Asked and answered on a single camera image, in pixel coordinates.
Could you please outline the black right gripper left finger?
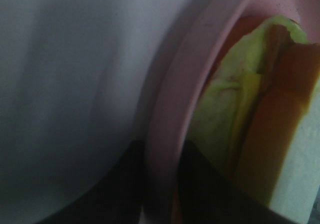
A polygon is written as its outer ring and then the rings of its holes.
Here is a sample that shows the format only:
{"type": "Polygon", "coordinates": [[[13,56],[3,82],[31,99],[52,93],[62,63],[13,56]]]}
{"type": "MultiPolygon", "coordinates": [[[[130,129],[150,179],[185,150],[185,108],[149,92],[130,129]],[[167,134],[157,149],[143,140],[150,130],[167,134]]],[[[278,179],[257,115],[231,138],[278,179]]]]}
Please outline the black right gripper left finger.
{"type": "Polygon", "coordinates": [[[133,141],[88,192],[43,224],[137,224],[145,194],[143,141],[133,141]]]}

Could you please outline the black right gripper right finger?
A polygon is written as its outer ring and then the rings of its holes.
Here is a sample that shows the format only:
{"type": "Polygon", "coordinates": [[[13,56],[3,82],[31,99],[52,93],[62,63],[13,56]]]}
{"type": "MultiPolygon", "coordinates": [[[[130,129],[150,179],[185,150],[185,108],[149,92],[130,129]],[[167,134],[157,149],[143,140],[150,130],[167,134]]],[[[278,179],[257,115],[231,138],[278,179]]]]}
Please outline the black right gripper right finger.
{"type": "Polygon", "coordinates": [[[186,141],[177,172],[178,200],[185,224],[290,224],[236,188],[186,141]]]}

